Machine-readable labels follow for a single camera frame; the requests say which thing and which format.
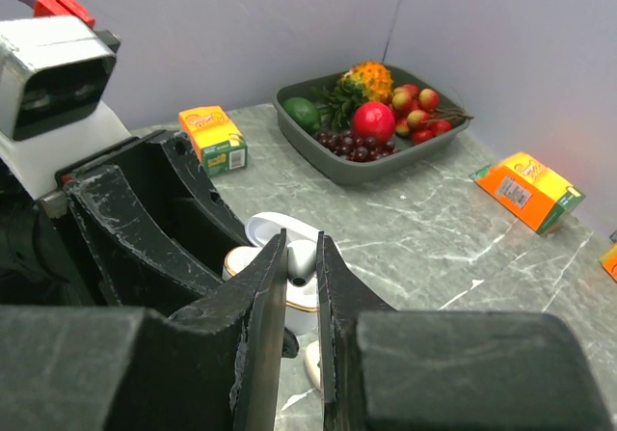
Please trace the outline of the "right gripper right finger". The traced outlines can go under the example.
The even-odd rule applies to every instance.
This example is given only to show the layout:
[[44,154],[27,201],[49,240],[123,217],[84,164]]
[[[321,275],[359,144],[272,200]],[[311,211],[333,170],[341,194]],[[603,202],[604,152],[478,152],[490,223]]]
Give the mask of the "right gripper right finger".
[[574,332],[551,314],[397,310],[316,245],[327,430],[609,430]]

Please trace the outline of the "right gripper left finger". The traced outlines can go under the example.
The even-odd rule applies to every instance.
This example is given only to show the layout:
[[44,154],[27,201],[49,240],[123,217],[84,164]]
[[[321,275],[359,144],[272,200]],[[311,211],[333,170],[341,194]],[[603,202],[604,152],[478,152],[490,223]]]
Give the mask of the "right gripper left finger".
[[5,430],[270,430],[287,238],[165,317],[146,308],[1,309]]

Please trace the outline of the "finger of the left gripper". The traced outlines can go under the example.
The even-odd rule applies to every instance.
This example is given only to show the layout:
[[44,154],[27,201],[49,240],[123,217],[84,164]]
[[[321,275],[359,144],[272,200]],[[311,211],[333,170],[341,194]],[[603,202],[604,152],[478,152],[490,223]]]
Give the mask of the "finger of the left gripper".
[[244,224],[223,200],[178,131],[161,133],[159,161],[166,231],[208,267],[222,267],[232,249],[248,243]]

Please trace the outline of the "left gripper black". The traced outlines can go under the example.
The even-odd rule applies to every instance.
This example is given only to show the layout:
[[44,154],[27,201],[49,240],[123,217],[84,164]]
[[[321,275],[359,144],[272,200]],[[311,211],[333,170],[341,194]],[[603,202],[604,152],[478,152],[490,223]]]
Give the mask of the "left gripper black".
[[117,306],[186,306],[222,284],[163,231],[120,167],[64,191],[34,200],[1,166],[3,304],[104,306],[100,275]]

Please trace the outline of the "white earbud charging case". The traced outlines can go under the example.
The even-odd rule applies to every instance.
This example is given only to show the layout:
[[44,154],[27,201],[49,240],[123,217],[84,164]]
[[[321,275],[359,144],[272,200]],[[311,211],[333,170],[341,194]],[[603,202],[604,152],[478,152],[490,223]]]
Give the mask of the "white earbud charging case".
[[[222,267],[225,281],[244,270],[269,240],[282,229],[286,230],[287,247],[295,240],[310,240],[317,243],[319,230],[291,216],[277,212],[261,212],[251,216],[245,224],[248,246],[239,246],[228,252]],[[285,328],[293,335],[301,336],[317,326],[318,298],[317,276],[302,287],[289,280],[286,290]]]

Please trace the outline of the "white earbud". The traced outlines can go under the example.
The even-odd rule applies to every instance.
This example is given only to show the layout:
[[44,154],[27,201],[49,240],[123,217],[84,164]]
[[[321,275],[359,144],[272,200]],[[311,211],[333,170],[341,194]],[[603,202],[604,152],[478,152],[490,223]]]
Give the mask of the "white earbud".
[[298,287],[306,286],[316,272],[316,243],[295,240],[287,247],[288,279]]

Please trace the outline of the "pink earbud charging case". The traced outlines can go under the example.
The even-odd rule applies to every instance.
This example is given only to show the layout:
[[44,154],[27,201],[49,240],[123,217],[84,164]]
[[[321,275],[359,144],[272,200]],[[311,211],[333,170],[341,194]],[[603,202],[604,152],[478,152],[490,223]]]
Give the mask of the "pink earbud charging case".
[[305,349],[304,366],[310,383],[318,391],[322,391],[320,361],[320,345],[319,341],[316,340],[311,342]]

